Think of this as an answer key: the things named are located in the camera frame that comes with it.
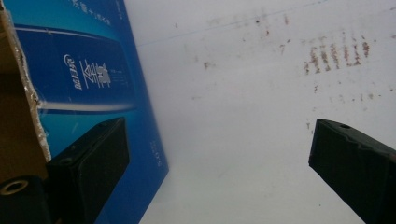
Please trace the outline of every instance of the cardboard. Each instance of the cardboard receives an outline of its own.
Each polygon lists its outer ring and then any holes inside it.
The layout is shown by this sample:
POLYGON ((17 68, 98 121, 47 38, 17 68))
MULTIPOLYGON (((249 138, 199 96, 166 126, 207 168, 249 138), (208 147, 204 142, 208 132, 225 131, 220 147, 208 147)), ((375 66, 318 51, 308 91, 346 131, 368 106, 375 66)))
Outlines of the cardboard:
POLYGON ((124 117, 131 162, 96 223, 137 223, 168 167, 123 2, 3 0, 1 6, 7 46, 0 58, 7 76, 1 178, 45 178, 45 161, 95 124, 124 117))

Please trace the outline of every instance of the screw hole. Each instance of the screw hole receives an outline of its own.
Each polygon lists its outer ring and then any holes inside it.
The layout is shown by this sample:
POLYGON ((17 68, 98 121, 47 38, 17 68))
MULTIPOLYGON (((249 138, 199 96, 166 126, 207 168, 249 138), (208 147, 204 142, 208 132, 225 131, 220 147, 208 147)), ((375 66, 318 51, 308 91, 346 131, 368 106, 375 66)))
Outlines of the screw hole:
POLYGON ((350 127, 345 125, 345 124, 341 124, 340 127, 343 128, 343 129, 350 129, 350 127))
POLYGON ((25 189, 29 185, 29 182, 26 180, 15 180, 7 185, 5 185, 1 190, 1 195, 11 195, 14 193, 18 193, 21 190, 25 189))

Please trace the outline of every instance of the black rectangular piece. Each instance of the black rectangular piece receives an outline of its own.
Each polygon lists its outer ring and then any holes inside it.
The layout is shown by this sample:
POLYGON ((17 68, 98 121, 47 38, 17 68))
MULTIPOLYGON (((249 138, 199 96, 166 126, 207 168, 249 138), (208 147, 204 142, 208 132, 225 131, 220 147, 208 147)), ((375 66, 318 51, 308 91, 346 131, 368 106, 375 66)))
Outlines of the black rectangular piece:
POLYGON ((47 164, 64 223, 93 223, 128 163, 125 119, 97 124, 47 164))
POLYGON ((318 119, 309 165, 369 224, 394 224, 396 151, 345 124, 318 119))
POLYGON ((38 176, 23 175, 9 179, 0 184, 0 223, 54 223, 47 199, 38 176))

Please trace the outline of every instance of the white surface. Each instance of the white surface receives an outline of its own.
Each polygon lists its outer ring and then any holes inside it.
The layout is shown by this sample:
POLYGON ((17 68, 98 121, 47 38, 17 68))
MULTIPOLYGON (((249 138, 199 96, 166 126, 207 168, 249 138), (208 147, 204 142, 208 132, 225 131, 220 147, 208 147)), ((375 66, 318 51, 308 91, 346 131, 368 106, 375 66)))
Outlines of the white surface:
POLYGON ((396 148, 394 1, 126 5, 171 169, 141 223, 362 223, 308 155, 316 118, 396 148))

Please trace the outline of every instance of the blue cardboard box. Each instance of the blue cardboard box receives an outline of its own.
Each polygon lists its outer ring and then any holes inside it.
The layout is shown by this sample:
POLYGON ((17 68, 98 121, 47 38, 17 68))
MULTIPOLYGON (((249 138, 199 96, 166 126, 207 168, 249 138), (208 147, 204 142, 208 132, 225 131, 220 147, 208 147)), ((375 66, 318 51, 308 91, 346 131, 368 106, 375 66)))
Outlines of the blue cardboard box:
POLYGON ((168 172, 122 0, 2 0, 46 161, 124 117, 131 161, 96 223, 137 223, 168 172))

